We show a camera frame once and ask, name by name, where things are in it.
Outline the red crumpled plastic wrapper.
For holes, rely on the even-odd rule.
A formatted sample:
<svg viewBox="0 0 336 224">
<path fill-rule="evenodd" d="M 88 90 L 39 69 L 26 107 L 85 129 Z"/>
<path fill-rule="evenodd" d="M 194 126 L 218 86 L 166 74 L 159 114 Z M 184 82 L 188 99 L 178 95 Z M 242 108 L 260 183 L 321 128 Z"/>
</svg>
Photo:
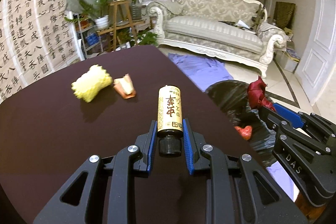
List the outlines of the red crumpled plastic wrapper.
<svg viewBox="0 0 336 224">
<path fill-rule="evenodd" d="M 239 135 L 244 139 L 244 140 L 249 140 L 252 136 L 252 126 L 246 126 L 244 128 L 235 126 L 235 130 L 239 133 Z"/>
</svg>

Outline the wooden plant stand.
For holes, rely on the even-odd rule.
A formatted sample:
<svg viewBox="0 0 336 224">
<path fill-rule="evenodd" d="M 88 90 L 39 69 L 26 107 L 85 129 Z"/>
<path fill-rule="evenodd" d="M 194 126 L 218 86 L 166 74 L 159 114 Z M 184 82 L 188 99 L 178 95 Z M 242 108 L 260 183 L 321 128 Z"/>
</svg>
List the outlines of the wooden plant stand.
<svg viewBox="0 0 336 224">
<path fill-rule="evenodd" d="M 134 20 L 131 17 L 130 1 L 128 0 L 110 2 L 108 3 L 108 8 L 110 12 L 108 17 L 110 15 L 112 16 L 112 23 L 108 25 L 107 28 L 98 30 L 96 32 L 99 37 L 102 35 L 108 36 L 109 38 L 108 52 L 116 50 L 118 42 L 117 32 L 118 30 L 123 30 L 125 28 L 130 28 L 131 34 L 133 35 L 134 38 L 135 45 L 137 45 L 138 31 L 136 27 L 138 25 L 144 24 L 145 20 L 143 19 Z"/>
</svg>

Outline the yellow label ink bottle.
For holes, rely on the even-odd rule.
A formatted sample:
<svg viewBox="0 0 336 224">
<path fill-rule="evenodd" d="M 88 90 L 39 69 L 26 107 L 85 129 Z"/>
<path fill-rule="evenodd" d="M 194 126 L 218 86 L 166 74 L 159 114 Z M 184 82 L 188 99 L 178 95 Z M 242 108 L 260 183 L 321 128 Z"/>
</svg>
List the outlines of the yellow label ink bottle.
<svg viewBox="0 0 336 224">
<path fill-rule="evenodd" d="M 161 157 L 179 157 L 182 153 L 183 119 L 181 91 L 166 85 L 158 92 L 157 137 Z"/>
</svg>

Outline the metal shelf rack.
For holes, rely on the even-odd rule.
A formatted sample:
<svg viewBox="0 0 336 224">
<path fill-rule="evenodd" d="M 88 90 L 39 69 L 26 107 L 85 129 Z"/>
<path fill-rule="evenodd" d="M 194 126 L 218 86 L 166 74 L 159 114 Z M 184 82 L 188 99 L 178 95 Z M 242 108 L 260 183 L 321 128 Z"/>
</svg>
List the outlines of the metal shelf rack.
<svg viewBox="0 0 336 224">
<path fill-rule="evenodd" d="M 93 19 L 87 15 L 73 14 L 77 38 L 80 40 L 84 59 L 95 57 L 103 52 L 97 27 Z"/>
</svg>

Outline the white potted plant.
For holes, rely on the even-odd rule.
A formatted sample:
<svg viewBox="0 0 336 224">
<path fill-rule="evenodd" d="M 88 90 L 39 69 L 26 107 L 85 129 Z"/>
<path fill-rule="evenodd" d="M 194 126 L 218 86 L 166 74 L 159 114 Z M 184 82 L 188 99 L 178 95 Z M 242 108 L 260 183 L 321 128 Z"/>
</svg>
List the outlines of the white potted plant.
<svg viewBox="0 0 336 224">
<path fill-rule="evenodd" d="M 108 13 L 108 6 L 111 2 L 118 2 L 125 0 L 93 0 L 93 2 L 87 2 L 86 0 L 79 0 L 79 5 L 82 8 L 81 12 L 78 12 L 80 16 L 70 19 L 67 16 L 64 20 L 69 23 L 77 23 L 84 20 L 86 16 L 89 16 L 93 20 L 103 18 Z"/>
</svg>

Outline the dark red satin ribbon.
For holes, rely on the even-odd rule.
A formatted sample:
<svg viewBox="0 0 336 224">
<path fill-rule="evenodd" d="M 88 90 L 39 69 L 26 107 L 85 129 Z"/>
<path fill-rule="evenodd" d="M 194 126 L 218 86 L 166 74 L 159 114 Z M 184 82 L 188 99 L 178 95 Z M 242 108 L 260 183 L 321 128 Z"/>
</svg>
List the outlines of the dark red satin ribbon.
<svg viewBox="0 0 336 224">
<path fill-rule="evenodd" d="M 266 83 L 259 76 L 258 79 L 249 84 L 247 88 L 247 97 L 249 106 L 251 109 L 260 109 L 266 107 L 272 111 L 276 111 L 272 102 L 270 102 L 266 96 Z"/>
</svg>

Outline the ornate white sofa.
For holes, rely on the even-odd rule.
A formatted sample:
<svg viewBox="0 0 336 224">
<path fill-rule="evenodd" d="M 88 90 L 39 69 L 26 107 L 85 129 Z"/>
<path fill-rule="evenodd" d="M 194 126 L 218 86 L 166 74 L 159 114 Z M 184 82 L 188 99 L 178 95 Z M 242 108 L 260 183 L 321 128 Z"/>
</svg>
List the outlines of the ornate white sofa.
<svg viewBox="0 0 336 224">
<path fill-rule="evenodd" d="M 262 77 L 289 40 L 257 0 L 155 0 L 147 13 L 158 44 L 254 67 Z"/>
</svg>

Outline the calligraphy wall scroll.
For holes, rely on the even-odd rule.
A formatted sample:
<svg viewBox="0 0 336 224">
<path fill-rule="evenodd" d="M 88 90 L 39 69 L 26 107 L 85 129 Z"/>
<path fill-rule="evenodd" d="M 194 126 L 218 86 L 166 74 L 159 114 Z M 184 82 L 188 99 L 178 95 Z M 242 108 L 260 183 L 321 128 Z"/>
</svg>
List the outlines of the calligraphy wall scroll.
<svg viewBox="0 0 336 224">
<path fill-rule="evenodd" d="M 1 0 L 1 101 L 84 59 L 66 0 Z"/>
</svg>

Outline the white panel door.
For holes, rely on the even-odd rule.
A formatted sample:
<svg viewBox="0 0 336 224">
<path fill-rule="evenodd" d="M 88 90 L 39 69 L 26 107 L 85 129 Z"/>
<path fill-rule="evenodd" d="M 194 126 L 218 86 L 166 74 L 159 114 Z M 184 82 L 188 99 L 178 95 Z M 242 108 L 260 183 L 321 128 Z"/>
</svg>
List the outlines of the white panel door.
<svg viewBox="0 0 336 224">
<path fill-rule="evenodd" d="M 309 39 L 295 71 L 309 102 L 321 96 L 335 63 L 335 0 L 315 0 Z"/>
</svg>

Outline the yellow foam net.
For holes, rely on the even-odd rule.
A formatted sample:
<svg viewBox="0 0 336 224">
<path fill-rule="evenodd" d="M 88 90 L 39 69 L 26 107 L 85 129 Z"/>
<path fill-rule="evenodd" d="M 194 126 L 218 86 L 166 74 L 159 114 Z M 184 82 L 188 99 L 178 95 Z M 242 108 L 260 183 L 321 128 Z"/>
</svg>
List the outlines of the yellow foam net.
<svg viewBox="0 0 336 224">
<path fill-rule="evenodd" d="M 89 71 L 71 84 L 71 89 L 76 98 L 91 102 L 101 89 L 112 84 L 112 77 L 102 66 L 96 64 Z"/>
</svg>

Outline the purple floor cloth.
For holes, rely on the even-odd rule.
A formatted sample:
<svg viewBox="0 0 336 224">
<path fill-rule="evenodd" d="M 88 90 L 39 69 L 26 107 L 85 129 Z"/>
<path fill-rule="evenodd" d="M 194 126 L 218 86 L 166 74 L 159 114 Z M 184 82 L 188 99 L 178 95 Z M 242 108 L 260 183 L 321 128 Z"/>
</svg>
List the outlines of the purple floor cloth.
<svg viewBox="0 0 336 224">
<path fill-rule="evenodd" d="M 169 53 L 168 58 L 203 92 L 218 82 L 233 80 L 225 65 L 208 57 Z"/>
</svg>

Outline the black trash bag bin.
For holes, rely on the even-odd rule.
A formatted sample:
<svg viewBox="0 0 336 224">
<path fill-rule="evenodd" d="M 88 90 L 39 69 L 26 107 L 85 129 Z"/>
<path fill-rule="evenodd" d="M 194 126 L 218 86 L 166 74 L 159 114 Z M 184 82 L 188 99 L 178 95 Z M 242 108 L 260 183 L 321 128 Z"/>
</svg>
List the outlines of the black trash bag bin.
<svg viewBox="0 0 336 224">
<path fill-rule="evenodd" d="M 235 126 L 252 127 L 250 146 L 258 153 L 265 167 L 276 162 L 272 154 L 276 133 L 268 129 L 256 109 L 251 109 L 247 94 L 248 84 L 237 80 L 226 80 L 209 86 L 205 93 L 226 114 Z"/>
</svg>

